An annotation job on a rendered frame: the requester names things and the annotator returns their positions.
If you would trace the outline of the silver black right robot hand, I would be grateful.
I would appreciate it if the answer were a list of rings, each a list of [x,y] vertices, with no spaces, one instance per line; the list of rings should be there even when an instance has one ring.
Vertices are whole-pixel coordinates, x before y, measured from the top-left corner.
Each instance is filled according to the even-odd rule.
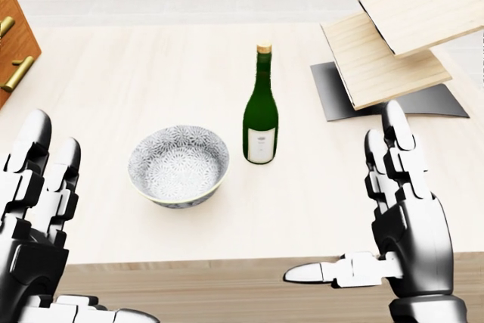
[[[400,104],[381,112],[382,130],[365,136],[365,186],[377,202],[372,232],[380,252],[345,253],[336,262],[314,262],[284,273],[286,282],[369,287],[387,279],[397,297],[448,295],[454,256],[439,199],[426,184],[420,143]]]

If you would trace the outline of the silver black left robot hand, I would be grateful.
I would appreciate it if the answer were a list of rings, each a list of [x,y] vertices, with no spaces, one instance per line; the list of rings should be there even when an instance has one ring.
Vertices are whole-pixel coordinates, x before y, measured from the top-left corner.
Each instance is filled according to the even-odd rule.
[[[57,295],[68,249],[65,222],[78,202],[81,149],[68,138],[47,171],[51,120],[26,118],[0,157],[0,323],[160,323],[146,312],[109,310],[97,297]]]

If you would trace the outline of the wooden wine rack, dark base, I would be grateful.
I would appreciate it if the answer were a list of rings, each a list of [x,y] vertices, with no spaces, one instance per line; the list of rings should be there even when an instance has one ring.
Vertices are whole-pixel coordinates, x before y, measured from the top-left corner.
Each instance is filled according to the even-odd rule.
[[[332,59],[311,70],[327,121],[376,115],[393,99],[406,113],[466,116],[433,48],[484,30],[484,0],[357,2],[321,28]]]

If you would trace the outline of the green wine bottle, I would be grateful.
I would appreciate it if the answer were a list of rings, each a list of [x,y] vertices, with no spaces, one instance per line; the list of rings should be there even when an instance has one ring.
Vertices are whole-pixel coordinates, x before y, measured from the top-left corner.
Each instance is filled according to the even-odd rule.
[[[279,115],[271,90],[272,44],[256,46],[256,78],[243,115],[243,154],[253,164],[273,161],[278,146]]]

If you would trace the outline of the grey patterned bowl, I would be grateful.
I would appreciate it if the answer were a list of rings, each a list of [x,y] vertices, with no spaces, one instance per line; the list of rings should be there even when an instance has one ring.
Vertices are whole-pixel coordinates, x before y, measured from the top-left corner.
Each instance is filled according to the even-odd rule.
[[[138,143],[128,161],[136,191],[166,208],[195,207],[211,198],[227,175],[226,143],[201,126],[161,129]]]

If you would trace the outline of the brown wooden cabinet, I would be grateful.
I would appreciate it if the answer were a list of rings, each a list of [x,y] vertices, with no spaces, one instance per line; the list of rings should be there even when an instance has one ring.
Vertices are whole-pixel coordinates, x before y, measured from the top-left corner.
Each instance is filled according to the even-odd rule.
[[[11,63],[13,60],[23,60],[30,55],[36,61],[42,53],[18,0],[0,0],[0,22],[7,16],[13,17],[15,24],[0,38],[0,85],[16,70]],[[12,93],[0,89],[0,109]]]

